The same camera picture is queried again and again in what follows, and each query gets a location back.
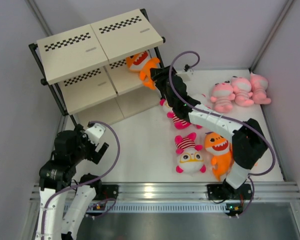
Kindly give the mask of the orange shark plush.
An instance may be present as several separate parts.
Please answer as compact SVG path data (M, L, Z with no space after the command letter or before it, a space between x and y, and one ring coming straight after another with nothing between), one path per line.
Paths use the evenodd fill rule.
M212 155L210 164L217 181L228 174L234 163L232 144L216 132L208 132L204 139L205 150Z
M142 84L151 89L155 90L155 83L151 78L151 69L157 69L161 62L157 57L151 57L150 52L145 50L143 52L131 55L125 58L126 65L131 72L138 73L139 79Z

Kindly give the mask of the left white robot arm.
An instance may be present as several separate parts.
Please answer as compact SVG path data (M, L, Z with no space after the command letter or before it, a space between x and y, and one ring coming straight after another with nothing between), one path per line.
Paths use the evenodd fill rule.
M81 176L75 197L64 210L68 192L72 190L77 165L82 160L98 164L109 145L97 146L106 129L98 123L85 129L78 124L73 130L64 130L54 140L50 159L39 171L40 210L35 239L75 240L92 200L103 194L102 181L90 173Z

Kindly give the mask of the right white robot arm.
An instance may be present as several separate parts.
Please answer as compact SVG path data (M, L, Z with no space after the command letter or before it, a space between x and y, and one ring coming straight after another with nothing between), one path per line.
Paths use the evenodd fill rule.
M240 121L225 116L218 109L226 106L226 100L231 102L235 99L231 83L227 81L215 85L210 99L214 106L210 109L188 95L186 84L172 66L151 68L150 78L178 118L205 127L232 145L234 163L222 187L225 196L236 198L241 194L242 185L245 184L251 169L270 146L255 119Z

